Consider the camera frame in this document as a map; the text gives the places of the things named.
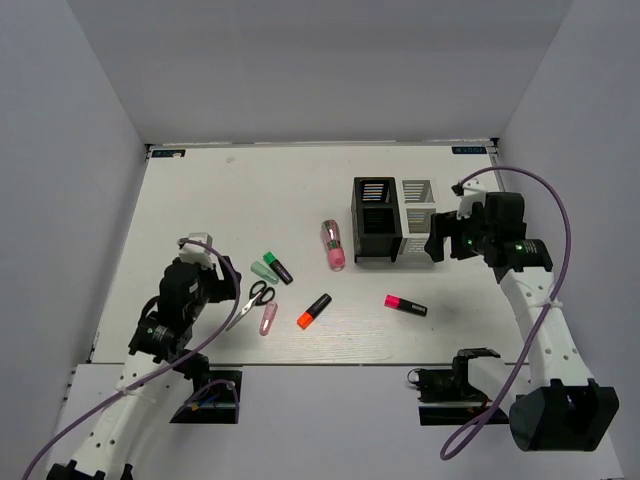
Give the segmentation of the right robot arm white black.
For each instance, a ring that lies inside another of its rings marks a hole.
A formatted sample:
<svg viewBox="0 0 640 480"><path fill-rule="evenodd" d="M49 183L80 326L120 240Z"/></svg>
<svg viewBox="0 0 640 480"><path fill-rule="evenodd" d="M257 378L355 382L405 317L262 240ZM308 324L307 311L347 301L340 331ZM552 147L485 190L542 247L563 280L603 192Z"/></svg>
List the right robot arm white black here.
<svg viewBox="0 0 640 480"><path fill-rule="evenodd" d="M484 260L511 306L523 351L509 367L490 348L462 349L446 386L466 399L482 393L491 409L501 409L522 451L596 450L619 399L596 382L577 350L546 245L526 236L523 197L478 188L456 193L458 209L432 217L425 251L441 261L449 239L452 258Z"/></svg>

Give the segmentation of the pink cap black highlighter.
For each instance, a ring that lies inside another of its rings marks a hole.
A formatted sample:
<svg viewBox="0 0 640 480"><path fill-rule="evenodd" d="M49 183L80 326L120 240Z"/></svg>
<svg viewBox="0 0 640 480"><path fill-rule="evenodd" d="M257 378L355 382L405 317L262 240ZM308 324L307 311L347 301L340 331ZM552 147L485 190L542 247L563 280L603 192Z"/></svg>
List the pink cap black highlighter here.
<svg viewBox="0 0 640 480"><path fill-rule="evenodd" d="M426 306L393 295L387 295L385 297L384 306L420 317L426 317L428 311Z"/></svg>

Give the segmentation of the orange cap black highlighter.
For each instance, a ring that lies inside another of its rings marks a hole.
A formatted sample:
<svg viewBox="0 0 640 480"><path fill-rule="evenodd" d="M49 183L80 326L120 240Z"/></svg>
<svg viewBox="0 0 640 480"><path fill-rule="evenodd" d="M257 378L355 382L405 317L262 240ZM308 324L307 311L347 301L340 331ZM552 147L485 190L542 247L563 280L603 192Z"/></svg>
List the orange cap black highlighter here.
<svg viewBox="0 0 640 480"><path fill-rule="evenodd" d="M311 323L324 311L324 309L332 302L332 297L324 293L321 295L305 312L297 319L297 325L302 328L308 328Z"/></svg>

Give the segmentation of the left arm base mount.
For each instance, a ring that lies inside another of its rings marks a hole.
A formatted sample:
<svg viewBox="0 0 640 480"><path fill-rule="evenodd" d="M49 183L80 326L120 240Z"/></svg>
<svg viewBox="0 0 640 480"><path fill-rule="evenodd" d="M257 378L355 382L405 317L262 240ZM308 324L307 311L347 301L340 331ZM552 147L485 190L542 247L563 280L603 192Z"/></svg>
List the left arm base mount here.
<svg viewBox="0 0 640 480"><path fill-rule="evenodd" d="M241 370L209 370L182 402L172 424L233 425L239 420Z"/></svg>

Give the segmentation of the pink translucent eraser case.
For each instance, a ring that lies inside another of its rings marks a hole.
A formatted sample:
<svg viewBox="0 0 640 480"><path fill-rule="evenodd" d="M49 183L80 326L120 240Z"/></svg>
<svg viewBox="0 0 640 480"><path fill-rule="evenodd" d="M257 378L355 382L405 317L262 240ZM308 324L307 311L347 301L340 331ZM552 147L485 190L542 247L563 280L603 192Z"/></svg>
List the pink translucent eraser case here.
<svg viewBox="0 0 640 480"><path fill-rule="evenodd" d="M266 304L259 327L259 334L261 336L267 336L269 334L277 311L278 304L275 301L270 301Z"/></svg>

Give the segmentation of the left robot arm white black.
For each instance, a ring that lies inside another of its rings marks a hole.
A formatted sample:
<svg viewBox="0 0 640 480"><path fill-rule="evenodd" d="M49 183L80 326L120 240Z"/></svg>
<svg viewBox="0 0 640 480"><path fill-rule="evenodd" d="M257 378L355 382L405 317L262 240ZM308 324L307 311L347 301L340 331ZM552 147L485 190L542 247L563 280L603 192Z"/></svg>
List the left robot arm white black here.
<svg viewBox="0 0 640 480"><path fill-rule="evenodd" d="M189 348L192 327L210 303L237 301L241 276L222 256L192 262L176 258L164 270L156 296L143 307L115 387L89 435L50 479L131 479L159 427L171 420L180 395L199 399L211 387L209 362Z"/></svg>

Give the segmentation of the pale green eraser case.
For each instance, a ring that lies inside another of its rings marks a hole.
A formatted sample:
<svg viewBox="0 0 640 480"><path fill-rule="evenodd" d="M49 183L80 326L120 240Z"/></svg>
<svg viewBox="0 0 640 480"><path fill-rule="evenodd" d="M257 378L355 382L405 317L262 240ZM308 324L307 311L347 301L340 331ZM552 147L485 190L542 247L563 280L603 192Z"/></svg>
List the pale green eraser case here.
<svg viewBox="0 0 640 480"><path fill-rule="evenodd" d="M254 261L250 266L250 270L262 280L272 285L276 285L279 282L279 277L269 267L259 261Z"/></svg>

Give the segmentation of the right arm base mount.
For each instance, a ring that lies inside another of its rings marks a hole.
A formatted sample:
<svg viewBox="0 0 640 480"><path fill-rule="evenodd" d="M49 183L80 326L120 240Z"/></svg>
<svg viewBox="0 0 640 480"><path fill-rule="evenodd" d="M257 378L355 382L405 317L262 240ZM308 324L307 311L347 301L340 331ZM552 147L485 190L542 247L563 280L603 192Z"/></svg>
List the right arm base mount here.
<svg viewBox="0 0 640 480"><path fill-rule="evenodd" d="M407 382L419 392L418 413L421 426L462 426L485 413L489 397L468 380L468 364L478 358L498 358L492 349L461 349L445 369L414 368Z"/></svg>

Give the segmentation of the pink patterned glue bottle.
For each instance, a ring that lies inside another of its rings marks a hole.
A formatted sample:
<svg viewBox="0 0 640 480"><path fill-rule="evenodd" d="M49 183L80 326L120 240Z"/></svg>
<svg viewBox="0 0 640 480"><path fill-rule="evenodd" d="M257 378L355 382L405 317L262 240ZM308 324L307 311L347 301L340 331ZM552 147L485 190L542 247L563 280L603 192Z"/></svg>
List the pink patterned glue bottle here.
<svg viewBox="0 0 640 480"><path fill-rule="evenodd" d="M337 222L333 219L325 220L321 226L321 236L326 247L329 266L334 271L342 270L346 258Z"/></svg>

